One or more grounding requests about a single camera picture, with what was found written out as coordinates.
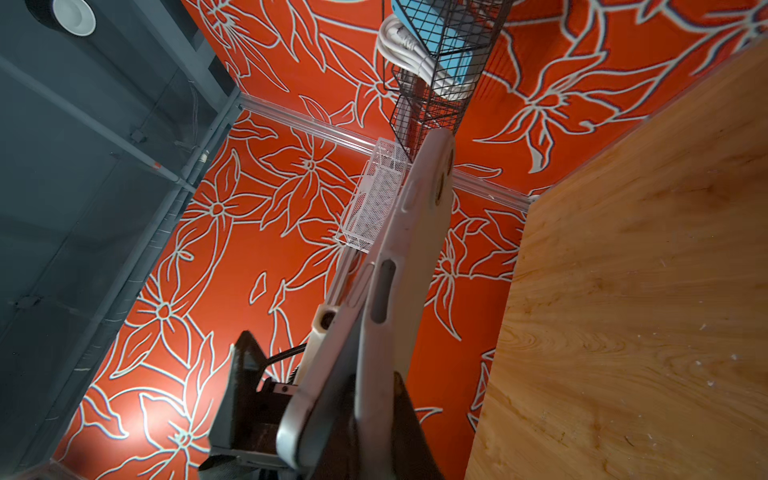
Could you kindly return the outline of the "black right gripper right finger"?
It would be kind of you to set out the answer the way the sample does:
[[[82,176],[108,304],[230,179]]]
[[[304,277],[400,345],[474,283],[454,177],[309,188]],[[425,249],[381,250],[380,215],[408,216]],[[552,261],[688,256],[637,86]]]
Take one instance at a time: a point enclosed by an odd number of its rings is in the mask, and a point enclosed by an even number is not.
[[[394,373],[392,462],[396,479],[443,480],[427,444],[405,383]]]

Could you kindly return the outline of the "phone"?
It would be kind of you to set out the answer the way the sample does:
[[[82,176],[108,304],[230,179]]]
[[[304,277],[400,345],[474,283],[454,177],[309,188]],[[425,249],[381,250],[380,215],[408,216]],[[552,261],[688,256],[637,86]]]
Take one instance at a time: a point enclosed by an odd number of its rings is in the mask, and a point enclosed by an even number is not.
[[[380,250],[377,243],[365,256],[349,292],[330,309],[334,317],[322,342],[312,343],[302,360],[302,378],[276,437],[278,456],[298,473],[308,474],[318,464],[347,382],[356,373],[360,317]]]

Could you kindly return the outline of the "white phone case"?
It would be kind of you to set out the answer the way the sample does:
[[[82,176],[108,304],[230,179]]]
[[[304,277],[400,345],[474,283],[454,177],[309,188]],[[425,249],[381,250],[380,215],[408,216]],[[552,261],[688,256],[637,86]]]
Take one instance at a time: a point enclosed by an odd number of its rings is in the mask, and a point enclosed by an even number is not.
[[[362,479],[396,479],[394,373],[408,377],[426,297],[449,228],[455,141],[445,129],[421,145],[388,222],[363,311],[354,415]]]

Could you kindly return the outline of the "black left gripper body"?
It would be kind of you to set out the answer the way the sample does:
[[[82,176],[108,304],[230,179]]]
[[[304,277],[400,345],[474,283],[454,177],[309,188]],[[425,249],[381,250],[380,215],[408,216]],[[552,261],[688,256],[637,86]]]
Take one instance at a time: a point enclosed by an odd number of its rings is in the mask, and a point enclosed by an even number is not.
[[[245,447],[211,449],[198,467],[201,479],[298,479],[300,477],[277,454],[280,422],[296,387],[266,381],[258,387],[257,424]]]

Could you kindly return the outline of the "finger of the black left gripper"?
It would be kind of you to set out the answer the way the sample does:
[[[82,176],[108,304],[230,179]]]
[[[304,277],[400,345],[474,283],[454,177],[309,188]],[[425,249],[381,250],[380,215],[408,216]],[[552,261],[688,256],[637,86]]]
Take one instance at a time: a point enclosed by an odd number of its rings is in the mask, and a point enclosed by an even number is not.
[[[258,386],[267,365],[258,342],[243,331],[234,345],[225,394],[209,432],[211,449],[245,447],[257,424]]]

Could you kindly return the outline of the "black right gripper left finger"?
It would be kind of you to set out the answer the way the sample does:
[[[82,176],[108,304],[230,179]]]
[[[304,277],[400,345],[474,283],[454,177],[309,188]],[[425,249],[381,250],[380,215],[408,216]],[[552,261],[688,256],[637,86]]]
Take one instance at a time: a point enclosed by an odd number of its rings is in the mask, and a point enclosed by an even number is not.
[[[354,415],[355,377],[342,390],[337,414],[328,441],[309,479],[354,480],[359,477],[359,446]]]

